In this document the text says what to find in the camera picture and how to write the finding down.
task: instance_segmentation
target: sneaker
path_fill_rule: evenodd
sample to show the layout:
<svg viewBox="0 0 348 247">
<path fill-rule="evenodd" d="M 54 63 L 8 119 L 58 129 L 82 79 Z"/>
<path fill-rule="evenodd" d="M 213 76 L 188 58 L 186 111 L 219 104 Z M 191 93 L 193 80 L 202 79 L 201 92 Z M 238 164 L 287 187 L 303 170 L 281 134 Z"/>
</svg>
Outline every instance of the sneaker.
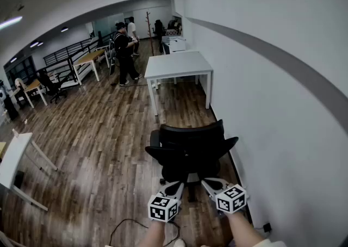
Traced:
<svg viewBox="0 0 348 247">
<path fill-rule="evenodd" d="M 135 79 L 141 79 L 142 78 L 142 74 L 139 74 L 139 76 L 137 76 L 137 78 Z"/>
<path fill-rule="evenodd" d="M 124 84 L 120 84 L 121 87 L 125 86 L 126 84 L 129 84 L 129 80 L 127 80 Z"/>
<path fill-rule="evenodd" d="M 174 242 L 174 247 L 185 247 L 185 241 L 182 239 L 178 239 L 177 241 Z"/>
</svg>

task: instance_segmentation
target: white table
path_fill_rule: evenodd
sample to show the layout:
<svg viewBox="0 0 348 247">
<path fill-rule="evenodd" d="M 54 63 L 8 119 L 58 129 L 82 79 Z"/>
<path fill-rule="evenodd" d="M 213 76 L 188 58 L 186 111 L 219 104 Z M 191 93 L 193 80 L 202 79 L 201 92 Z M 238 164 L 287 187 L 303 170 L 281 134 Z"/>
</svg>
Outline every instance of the white table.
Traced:
<svg viewBox="0 0 348 247">
<path fill-rule="evenodd" d="M 0 164 L 0 184 L 4 185 L 6 188 L 10 189 L 17 196 L 22 198 L 24 201 L 30 204 L 35 204 L 36 206 L 48 211 L 46 206 L 43 206 L 39 202 L 32 199 L 21 189 L 14 185 L 15 176 L 17 173 L 18 165 L 21 161 L 23 154 L 29 143 L 37 150 L 40 156 L 56 171 L 57 167 L 47 158 L 47 156 L 41 151 L 38 145 L 32 139 L 32 133 L 20 134 L 17 137 L 14 136 L 9 147 L 6 150 L 4 158 Z"/>
<path fill-rule="evenodd" d="M 209 109 L 212 89 L 212 72 L 213 68 L 199 52 L 178 52 L 149 57 L 145 78 L 147 79 L 147 86 L 150 92 L 154 114 L 158 115 L 151 81 L 155 81 L 156 89 L 158 89 L 157 79 L 174 78 L 174 83 L 176 84 L 177 77 L 194 75 L 196 76 L 196 84 L 198 84 L 198 76 L 207 75 L 206 109 Z"/>
</svg>

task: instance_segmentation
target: cable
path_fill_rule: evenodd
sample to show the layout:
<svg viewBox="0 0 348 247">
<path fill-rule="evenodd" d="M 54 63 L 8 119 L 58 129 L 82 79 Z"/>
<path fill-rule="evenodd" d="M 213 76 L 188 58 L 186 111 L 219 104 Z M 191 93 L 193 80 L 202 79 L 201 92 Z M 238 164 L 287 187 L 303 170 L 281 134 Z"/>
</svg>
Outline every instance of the cable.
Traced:
<svg viewBox="0 0 348 247">
<path fill-rule="evenodd" d="M 147 226 L 143 225 L 142 223 L 139 223 L 138 221 L 136 221 L 136 220 L 134 220 L 134 219 L 131 219 L 131 218 L 123 219 L 123 220 L 114 228 L 113 232 L 111 233 L 111 235 L 110 235 L 109 246 L 111 246 L 111 241 L 112 241 L 112 239 L 113 239 L 113 235 L 114 235 L 115 231 L 117 230 L 117 228 L 118 228 L 124 221 L 133 221 L 133 222 L 136 222 L 137 224 L 139 224 L 140 226 L 142 226 L 142 227 L 148 229 Z M 176 226 L 176 228 L 178 229 L 178 234 L 176 235 L 176 237 L 175 237 L 174 239 L 172 239 L 169 243 L 165 244 L 163 247 L 168 246 L 168 245 L 171 244 L 174 240 L 177 240 L 177 239 L 179 238 L 179 236 L 180 236 L 180 226 L 178 226 L 178 224 L 176 224 L 175 222 L 172 222 L 172 221 L 170 221 L 170 222 L 168 222 L 168 223 L 169 223 L 169 224 L 172 224 L 172 225 L 174 225 L 174 226 Z"/>
</svg>

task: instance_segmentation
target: black office chair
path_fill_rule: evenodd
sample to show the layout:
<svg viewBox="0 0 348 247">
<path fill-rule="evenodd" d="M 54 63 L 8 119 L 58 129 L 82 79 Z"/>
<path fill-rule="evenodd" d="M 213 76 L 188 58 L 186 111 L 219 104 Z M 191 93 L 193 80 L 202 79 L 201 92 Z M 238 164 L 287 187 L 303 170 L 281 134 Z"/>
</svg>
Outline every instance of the black office chair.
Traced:
<svg viewBox="0 0 348 247">
<path fill-rule="evenodd" d="M 53 96 L 50 100 L 50 103 L 52 103 L 53 100 L 55 100 L 55 103 L 57 103 L 57 100 L 64 96 L 66 98 L 67 92 L 66 90 L 60 90 L 61 84 L 64 83 L 67 80 L 67 77 L 65 77 L 61 82 L 59 83 L 53 83 L 49 76 L 47 75 L 46 71 L 41 70 L 38 72 L 38 81 L 44 85 L 46 88 L 48 88 L 47 94 L 50 96 Z"/>
<path fill-rule="evenodd" d="M 162 168 L 163 179 L 182 181 L 189 186 L 190 201 L 194 201 L 192 187 L 205 177 L 216 177 L 220 171 L 219 159 L 238 141 L 225 140 L 222 120 L 199 128 L 175 128 L 161 125 L 151 132 L 150 146 L 145 150 Z"/>
</svg>

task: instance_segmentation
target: white shirt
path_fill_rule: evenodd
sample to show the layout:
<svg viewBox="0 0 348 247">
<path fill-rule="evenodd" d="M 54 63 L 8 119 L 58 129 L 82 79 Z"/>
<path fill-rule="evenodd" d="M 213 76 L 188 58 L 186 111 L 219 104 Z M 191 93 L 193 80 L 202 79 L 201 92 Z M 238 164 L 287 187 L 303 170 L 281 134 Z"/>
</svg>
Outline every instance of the white shirt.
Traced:
<svg viewBox="0 0 348 247">
<path fill-rule="evenodd" d="M 135 23 L 129 23 L 128 24 L 128 36 L 134 37 L 133 32 L 135 31 Z"/>
</svg>

